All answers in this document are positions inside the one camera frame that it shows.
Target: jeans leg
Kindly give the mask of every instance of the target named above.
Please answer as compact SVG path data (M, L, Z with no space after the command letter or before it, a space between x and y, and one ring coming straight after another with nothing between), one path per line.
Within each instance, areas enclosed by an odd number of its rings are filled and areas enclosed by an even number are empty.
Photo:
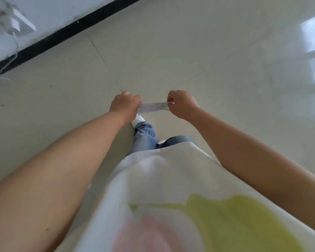
M165 147L169 147L169 146L175 145L177 143L185 142L185 141L190 141L190 142L194 143L190 136L180 135L180 136L174 136L174 137L169 138L168 140L166 140L164 143L158 145L157 147L158 148L165 148Z
M134 128L133 147L128 155L138 151L156 149L157 143L153 126L146 121L140 122Z

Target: pink stain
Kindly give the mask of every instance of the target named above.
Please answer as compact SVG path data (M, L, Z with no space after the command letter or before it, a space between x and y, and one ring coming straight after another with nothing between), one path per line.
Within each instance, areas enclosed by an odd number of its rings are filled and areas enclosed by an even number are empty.
M140 223L126 223L118 232L113 252L184 252L177 235L145 215Z

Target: white sneaker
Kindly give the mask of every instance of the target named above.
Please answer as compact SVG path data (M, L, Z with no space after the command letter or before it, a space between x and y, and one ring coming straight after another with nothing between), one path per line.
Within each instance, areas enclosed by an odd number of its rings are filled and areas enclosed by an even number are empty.
M137 114L137 116L135 117L135 120L133 120L131 123L132 123L132 126L135 127L138 123L144 122L144 121L145 119L139 114Z

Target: white t-shirt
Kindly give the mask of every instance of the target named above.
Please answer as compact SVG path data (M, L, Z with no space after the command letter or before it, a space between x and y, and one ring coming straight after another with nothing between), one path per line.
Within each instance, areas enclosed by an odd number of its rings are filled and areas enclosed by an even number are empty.
M59 251L315 251L315 231L183 142L122 160Z

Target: left hand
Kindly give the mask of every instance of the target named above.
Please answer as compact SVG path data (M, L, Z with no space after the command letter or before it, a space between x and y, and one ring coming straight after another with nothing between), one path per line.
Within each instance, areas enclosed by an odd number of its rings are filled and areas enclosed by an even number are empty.
M135 119L140 102L140 95L132 95L128 91L124 91L114 98L109 112L120 114L124 118L125 124L127 124Z

